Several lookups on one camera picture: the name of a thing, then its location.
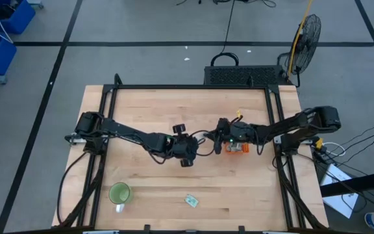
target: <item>small card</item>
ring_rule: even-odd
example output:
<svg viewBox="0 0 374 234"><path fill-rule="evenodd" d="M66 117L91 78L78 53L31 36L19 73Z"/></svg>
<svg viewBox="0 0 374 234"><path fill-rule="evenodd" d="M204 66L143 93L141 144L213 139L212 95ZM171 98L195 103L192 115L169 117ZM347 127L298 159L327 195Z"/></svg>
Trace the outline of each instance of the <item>small card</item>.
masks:
<svg viewBox="0 0 374 234"><path fill-rule="evenodd" d="M186 197L185 201L187 202L188 205L191 205L193 208L195 208L197 206L197 204L199 203L199 201L197 201L197 199L195 199L190 194L187 194L187 197Z"/></svg>

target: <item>wooden tabletop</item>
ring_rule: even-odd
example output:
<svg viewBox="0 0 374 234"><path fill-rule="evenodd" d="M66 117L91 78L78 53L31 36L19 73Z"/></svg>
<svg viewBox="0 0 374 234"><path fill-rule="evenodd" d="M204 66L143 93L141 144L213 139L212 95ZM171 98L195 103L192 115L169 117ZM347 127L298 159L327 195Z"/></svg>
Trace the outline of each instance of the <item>wooden tabletop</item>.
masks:
<svg viewBox="0 0 374 234"><path fill-rule="evenodd" d="M102 86L86 87L81 113L98 110L101 91ZM301 111L295 87L280 86L280 96L285 118ZM273 95L271 99L275 121L278 121ZM220 117L233 119L238 109L243 115L242 121L269 125L263 90L118 90L114 119L147 133L173 134L171 127L175 124L185 124L187 133L193 133L214 129ZM71 148L68 165L81 155L82 148L83 145ZM200 146L199 153L211 149L212 143L208 141ZM310 156L308 146L301 146L299 152ZM248 154L222 152L197 156L193 167L181 168L177 159L159 165L142 147L112 139L95 228L143 229L145 224L150 224L153 230L236 231L238 226L245 226L247 231L286 230L278 173L271 165L273 156L273 144L268 143L262 155L257 155L256 147L251 146ZM61 201L63 219L81 198L88 158L78 162L65 179ZM302 199L327 226L313 163L294 156L294 165ZM115 212L115 205L108 198L109 189L117 182L127 183L134 192L134 199L122 213ZM187 194L199 200L196 208L184 201ZM87 206L86 224L92 199ZM293 219L297 226L296 215Z"/></svg>

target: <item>black metal frame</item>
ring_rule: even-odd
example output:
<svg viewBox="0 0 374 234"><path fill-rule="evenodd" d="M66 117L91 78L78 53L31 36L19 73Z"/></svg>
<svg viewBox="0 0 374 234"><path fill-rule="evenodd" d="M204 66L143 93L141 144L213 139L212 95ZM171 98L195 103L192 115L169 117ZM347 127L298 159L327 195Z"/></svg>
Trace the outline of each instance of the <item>black metal frame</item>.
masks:
<svg viewBox="0 0 374 234"><path fill-rule="evenodd" d="M246 85L202 85L202 84L187 84L187 85L177 85L177 84L150 84L150 85L137 85L137 84L122 84L120 78L118 75L115 76L115 83L114 84L104 84L103 90L102 90L102 97L101 102L99 106L99 112L104 113L105 111L105 105L106 105L106 99L109 92L112 92L111 102L109 106L109 112L108 112L108 118L113 118L114 114L114 107L116 103L116 96L119 89L220 89L220 90L229 90L229 89L243 89L243 90L263 90L265 92L265 98L266 98L266 106L268 110L268 118L270 124L275 123L274 119L274 113L273 113L273 107L271 102L271 96L270 93L273 92L275 95L275 104L277 106L279 120L284 119L284 113L282 109L282 103L281 103L281 97L279 96L279 88L277 85L261 85L261 86L246 86ZM277 156L277 164L282 164L280 151L277 147L274 147L275 149L275 156ZM100 161L99 165L105 165L106 162L106 155L107 155L107 145L106 150L103 154L100 155ZM92 178L92 174L94 172L94 164L95 164L95 158L96 155L90 155L89 163L88 163L88 169L86 171L86 178L84 183L84 189L83 194L88 190L90 180ZM278 174L280 174L281 168L277 167ZM101 170L101 180L103 178L103 172L104 167L100 166L99 170ZM290 181L292 183L293 188L298 193L298 185L297 185L297 178L295 174L295 168L293 165L292 157L288 158L288 170L289 170L289 176ZM83 226L84 223L84 215L86 212L86 209L83 209L78 218L77 218L77 226L76 227L56 227L53 229L43 229L43 230L36 230L36 231L22 231L18 233L82 233L83 231L95 231L95 222L97 217L97 210L99 207L99 199L100 199L100 193L101 193L101 186L102 182L100 180L99 185L95 189L95 194L93 197L93 206L90 214L90 221L89 226ZM291 207L290 207L290 201L288 198L288 192L285 189L285 187L280 184L281 189L281 195L282 195L282 202L284 206L284 215L286 220L286 225L289 232L300 232L300 233L342 233L337 231L331 231L331 230L318 230L318 229L307 229L305 226L305 218L303 213L301 212L300 208L296 206L297 211L297 217L299 221L299 227L293 226L293 220L292 220L292 214L291 214ZM174 231L152 231L150 230L150 225L146 224L144 230L119 230L119 233L134 233L134 234L148 234L148 233L163 233L163 234L177 234L180 233L180 230L174 230ZM223 234L259 234L262 233L262 231L246 231L244 226L238 226L238 231L198 231L198 230L186 230L186 233L202 233L202 234L214 234L214 233L223 233Z"/></svg>

